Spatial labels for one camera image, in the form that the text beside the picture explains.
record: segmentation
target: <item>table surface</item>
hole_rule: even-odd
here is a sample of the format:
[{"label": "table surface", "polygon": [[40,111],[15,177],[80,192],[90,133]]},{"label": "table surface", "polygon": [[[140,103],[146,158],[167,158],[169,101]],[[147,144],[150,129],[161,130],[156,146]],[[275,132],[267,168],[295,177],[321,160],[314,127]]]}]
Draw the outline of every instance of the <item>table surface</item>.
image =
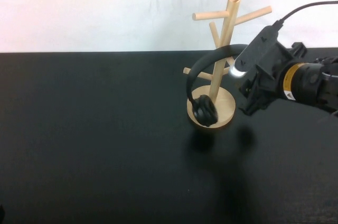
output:
[{"label": "table surface", "polygon": [[278,100],[198,130],[182,71],[204,54],[0,54],[4,223],[337,223],[337,119]]}]

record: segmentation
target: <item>wooden stand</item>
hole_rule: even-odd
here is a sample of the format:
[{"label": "wooden stand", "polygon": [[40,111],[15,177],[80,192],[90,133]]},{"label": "wooden stand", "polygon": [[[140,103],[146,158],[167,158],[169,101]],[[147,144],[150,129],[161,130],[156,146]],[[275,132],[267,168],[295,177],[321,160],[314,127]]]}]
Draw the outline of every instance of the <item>wooden stand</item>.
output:
[{"label": "wooden stand", "polygon": [[[220,37],[217,33],[215,23],[211,22],[209,24],[216,48],[230,44],[233,28],[235,25],[253,20],[272,12],[271,6],[267,6],[252,13],[237,17],[240,1],[241,0],[228,0],[227,9],[225,11],[194,13],[192,15],[192,18],[195,21],[224,18]],[[220,87],[223,75],[229,72],[229,67],[224,68],[226,62],[229,65],[232,65],[234,63],[234,59],[230,57],[217,61],[214,64],[213,74],[201,72],[198,77],[210,80],[211,84],[197,88],[192,92],[192,96],[194,99],[199,97],[200,95],[209,95],[216,106],[219,119],[216,124],[211,125],[209,128],[219,128],[226,125],[232,119],[234,111],[236,109],[236,103],[231,93]],[[183,73],[188,74],[189,71],[189,68],[183,69]],[[192,121],[194,121],[199,126],[205,127],[199,124],[194,118],[192,105],[189,100],[187,101],[187,112]]]}]

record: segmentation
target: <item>wooden pole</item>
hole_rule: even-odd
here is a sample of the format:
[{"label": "wooden pole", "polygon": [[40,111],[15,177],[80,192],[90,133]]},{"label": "wooden pole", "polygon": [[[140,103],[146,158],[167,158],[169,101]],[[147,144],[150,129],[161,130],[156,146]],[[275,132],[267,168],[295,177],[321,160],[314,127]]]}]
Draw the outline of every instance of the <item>wooden pole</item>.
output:
[{"label": "wooden pole", "polygon": [[[224,19],[219,47],[230,44],[240,1],[241,0],[228,0],[227,11],[229,12],[229,17]],[[224,66],[227,60],[229,64],[234,62],[233,58],[232,59],[227,58],[217,61],[214,65],[211,86],[209,91],[209,96],[214,103],[217,98],[218,90],[221,86]]]}]

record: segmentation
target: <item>headphones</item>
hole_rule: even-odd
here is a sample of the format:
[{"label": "headphones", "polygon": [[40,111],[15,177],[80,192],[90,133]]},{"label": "headphones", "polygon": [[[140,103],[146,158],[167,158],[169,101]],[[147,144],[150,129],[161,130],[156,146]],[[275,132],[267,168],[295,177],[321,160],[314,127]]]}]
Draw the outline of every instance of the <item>headphones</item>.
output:
[{"label": "headphones", "polygon": [[209,127],[218,121],[216,107],[209,96],[201,95],[197,99],[192,97],[192,85],[197,76],[208,66],[213,63],[239,55],[245,48],[246,44],[231,44],[226,45],[200,58],[191,68],[186,80],[186,95],[192,104],[192,111],[197,122],[201,125]]}]

